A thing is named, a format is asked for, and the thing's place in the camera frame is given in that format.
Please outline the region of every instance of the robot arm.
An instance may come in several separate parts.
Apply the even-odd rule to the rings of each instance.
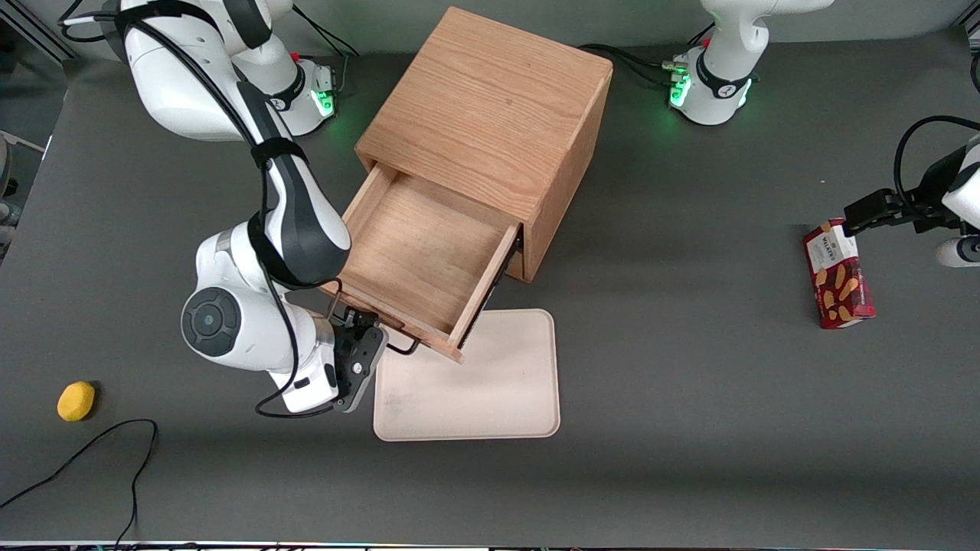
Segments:
[[[954,118],[929,117],[913,125],[900,142],[896,172],[901,169],[904,144],[919,127]],[[961,237],[949,239],[936,250],[940,264],[951,268],[980,267],[980,134],[926,170],[921,182],[908,191],[897,179],[896,189],[879,189],[844,209],[844,232],[857,235],[882,225],[912,223],[916,233],[936,227],[956,229]]]
[[[127,0],[117,17],[144,106],[185,137],[246,141],[277,197],[274,208],[198,248],[197,288],[181,315],[184,339],[213,362],[268,371],[290,412],[328,402],[353,411],[387,335],[371,319],[335,326],[330,313],[284,296],[336,277],[350,234],[267,95],[238,79],[214,19],[195,4],[163,4]]]
[[[701,0],[714,17],[708,47],[674,56],[682,70],[670,106],[699,125],[720,125],[745,104],[750,74],[769,43],[763,17],[821,10],[834,0]]]

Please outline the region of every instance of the wooden box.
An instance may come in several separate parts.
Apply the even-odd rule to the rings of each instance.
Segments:
[[[461,362],[486,293],[534,279],[592,159],[612,63],[450,8],[355,150],[345,302]]]

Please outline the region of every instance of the drawer handle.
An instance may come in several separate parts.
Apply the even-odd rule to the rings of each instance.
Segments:
[[[416,350],[418,350],[418,339],[412,339],[412,346],[410,346],[408,350],[402,350],[401,348],[393,346],[390,342],[388,343],[388,348],[398,352],[402,356],[411,356],[415,354]]]

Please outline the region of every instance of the table surface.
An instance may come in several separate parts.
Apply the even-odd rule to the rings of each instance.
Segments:
[[[299,139],[338,210],[365,177],[354,143],[410,60],[353,60],[338,117]],[[0,487],[149,417],[161,441],[139,483],[138,539],[976,549],[980,272],[936,264],[947,233],[868,232],[878,318],[824,331],[801,244],[891,185],[912,122],[980,117],[968,67],[962,31],[775,44],[721,127],[685,122],[617,70],[538,278],[506,280],[490,303],[554,315],[561,428],[399,444],[372,433],[371,394],[349,416],[260,418],[267,375],[183,344],[195,249],[257,208],[255,167],[239,143],[156,125],[125,66],[70,65],[0,268]],[[924,129],[908,181],[968,136]],[[78,379],[104,393],[70,425],[55,401]],[[115,538],[148,436],[126,428],[0,512],[2,537]]]

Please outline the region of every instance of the wooden drawer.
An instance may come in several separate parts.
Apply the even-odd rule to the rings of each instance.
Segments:
[[[344,214],[351,255],[341,300],[457,362],[520,223],[377,163]],[[323,290],[333,294],[336,285]]]

